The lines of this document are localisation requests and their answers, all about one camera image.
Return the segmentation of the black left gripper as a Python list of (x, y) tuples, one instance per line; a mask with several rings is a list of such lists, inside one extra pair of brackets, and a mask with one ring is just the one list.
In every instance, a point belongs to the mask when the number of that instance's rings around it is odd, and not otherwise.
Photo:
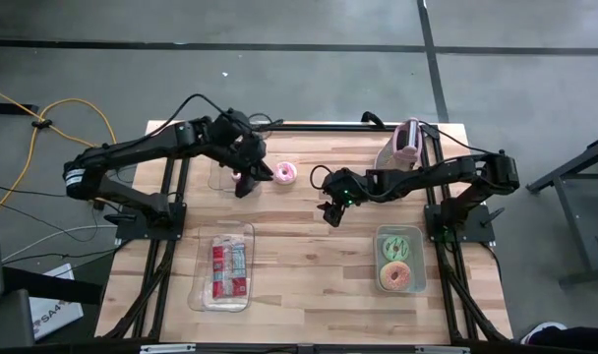
[(228, 148), (254, 164), (252, 178), (255, 181), (273, 180), (270, 168), (260, 164), (267, 155), (266, 143), (243, 112), (227, 110), (221, 113), (208, 127), (208, 135), (209, 145), (205, 147), (205, 155), (213, 150)]

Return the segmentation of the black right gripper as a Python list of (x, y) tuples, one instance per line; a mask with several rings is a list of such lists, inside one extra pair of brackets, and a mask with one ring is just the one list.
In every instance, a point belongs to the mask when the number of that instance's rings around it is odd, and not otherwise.
[(324, 212), (324, 221), (332, 227), (338, 227), (348, 208), (372, 201), (374, 196), (370, 193), (367, 182), (365, 176), (348, 168), (328, 174), (321, 190), (331, 201), (318, 205), (318, 209)]

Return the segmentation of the pink frosted toy donut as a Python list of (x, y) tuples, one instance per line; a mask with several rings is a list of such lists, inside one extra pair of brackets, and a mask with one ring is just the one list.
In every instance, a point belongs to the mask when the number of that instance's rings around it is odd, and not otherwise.
[(297, 175), (297, 168), (293, 163), (281, 161), (275, 167), (273, 181), (279, 185), (290, 185), (296, 181)]

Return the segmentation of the green frosted toy donut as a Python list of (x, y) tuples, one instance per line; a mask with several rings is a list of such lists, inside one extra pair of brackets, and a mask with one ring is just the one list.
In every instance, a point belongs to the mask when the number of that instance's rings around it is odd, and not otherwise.
[(382, 252), (384, 257), (390, 262), (403, 262), (409, 256), (410, 246), (408, 241), (402, 236), (389, 236), (383, 242)]

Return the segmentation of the orange sprinkled toy donut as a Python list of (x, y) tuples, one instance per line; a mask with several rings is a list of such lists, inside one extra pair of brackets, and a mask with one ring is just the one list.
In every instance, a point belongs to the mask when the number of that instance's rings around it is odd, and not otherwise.
[(411, 269), (406, 263), (393, 261), (381, 268), (379, 281), (387, 291), (400, 291), (408, 286), (410, 277)]

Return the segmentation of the red packet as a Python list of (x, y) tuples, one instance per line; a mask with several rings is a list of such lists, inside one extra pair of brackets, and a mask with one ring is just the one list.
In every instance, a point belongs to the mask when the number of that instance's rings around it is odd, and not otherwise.
[(222, 235), (211, 245), (214, 300), (246, 297), (248, 292), (246, 244), (243, 237)]

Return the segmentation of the grey plastic bin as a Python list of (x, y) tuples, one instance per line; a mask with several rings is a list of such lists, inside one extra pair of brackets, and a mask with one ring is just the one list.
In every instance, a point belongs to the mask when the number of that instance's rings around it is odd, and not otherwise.
[[(411, 269), (411, 277), (408, 286), (400, 291), (387, 291), (379, 281), (381, 268), (389, 263), (382, 252), (383, 242), (389, 236), (402, 236), (410, 246), (410, 253), (406, 263)], [(427, 286), (427, 277), (424, 259), (424, 237), (422, 232), (414, 226), (406, 225), (382, 225), (377, 229), (374, 237), (374, 262), (376, 269), (376, 286), (379, 290), (387, 293), (422, 293)]]

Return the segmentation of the wide clear plastic bin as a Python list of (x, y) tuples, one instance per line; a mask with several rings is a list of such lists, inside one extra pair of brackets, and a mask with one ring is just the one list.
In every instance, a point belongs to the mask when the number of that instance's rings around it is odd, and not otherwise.
[[(212, 259), (211, 245), (216, 237), (233, 235), (243, 237), (246, 244), (248, 292), (246, 297), (214, 300), (211, 294)], [(198, 312), (239, 313), (247, 309), (251, 302), (256, 233), (249, 222), (219, 220), (206, 223), (198, 229), (198, 251), (194, 268), (193, 283), (188, 296), (191, 310)]]

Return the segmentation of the black beam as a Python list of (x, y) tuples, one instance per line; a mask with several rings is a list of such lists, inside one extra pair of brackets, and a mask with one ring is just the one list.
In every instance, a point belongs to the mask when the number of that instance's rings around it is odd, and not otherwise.
[(99, 305), (102, 299), (100, 285), (47, 276), (18, 268), (2, 268), (5, 292), (26, 290), (31, 297), (63, 300), (69, 303)]

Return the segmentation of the person's shoe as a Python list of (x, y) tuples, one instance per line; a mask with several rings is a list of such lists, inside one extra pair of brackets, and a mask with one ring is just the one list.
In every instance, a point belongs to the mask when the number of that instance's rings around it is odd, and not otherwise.
[(559, 329), (559, 330), (564, 330), (567, 329), (567, 327), (564, 324), (561, 323), (556, 323), (556, 322), (544, 322), (541, 324), (538, 324), (537, 326), (533, 327), (529, 332), (527, 332), (520, 340), (519, 343), (520, 344), (527, 344), (529, 339), (536, 333), (543, 331), (544, 329), (547, 328), (554, 328), (554, 329)]

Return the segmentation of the black metal bar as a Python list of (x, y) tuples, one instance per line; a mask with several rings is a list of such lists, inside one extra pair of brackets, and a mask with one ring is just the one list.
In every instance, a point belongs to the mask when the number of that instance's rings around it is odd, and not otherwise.
[(0, 115), (32, 115), (38, 113), (39, 107), (33, 104), (0, 103)]

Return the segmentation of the black metal stand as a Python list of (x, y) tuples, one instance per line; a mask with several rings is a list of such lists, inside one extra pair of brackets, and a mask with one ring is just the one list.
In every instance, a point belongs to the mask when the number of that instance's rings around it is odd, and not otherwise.
[(559, 279), (563, 288), (598, 281), (598, 141), (560, 167), (528, 184), (537, 194), (555, 189), (584, 271)]

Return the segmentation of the person's leg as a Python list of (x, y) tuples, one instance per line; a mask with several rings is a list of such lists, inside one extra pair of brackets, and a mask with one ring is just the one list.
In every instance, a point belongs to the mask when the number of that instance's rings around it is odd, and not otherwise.
[(547, 328), (534, 334), (528, 344), (598, 352), (597, 327)]

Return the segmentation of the black aluminium rig frame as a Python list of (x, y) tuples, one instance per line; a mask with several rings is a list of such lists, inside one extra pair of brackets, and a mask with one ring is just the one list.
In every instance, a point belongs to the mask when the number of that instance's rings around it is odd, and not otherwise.
[[(380, 291), (373, 239), (379, 226), (422, 227), (427, 195), (349, 209), (338, 227), (324, 222), (317, 190), (325, 173), (363, 172), (389, 134), (352, 124), (298, 123), (273, 133), (266, 161), (293, 163), (297, 180), (264, 183), (237, 199), (208, 185), (211, 162), (195, 158), (185, 188), (187, 217), (167, 288), (164, 342), (446, 344), (449, 330), (436, 251), (424, 247), (427, 286), (418, 294)], [(198, 229), (219, 220), (251, 223), (256, 233), (253, 292), (239, 313), (190, 309)]]

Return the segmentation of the silver metal bracket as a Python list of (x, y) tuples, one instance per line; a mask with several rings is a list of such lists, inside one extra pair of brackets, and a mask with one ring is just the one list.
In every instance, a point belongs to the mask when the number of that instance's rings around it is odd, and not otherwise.
[(471, 354), (467, 347), (419, 345), (414, 349), (415, 354)]
[(195, 344), (171, 343), (143, 345), (139, 354), (194, 354), (195, 352)]

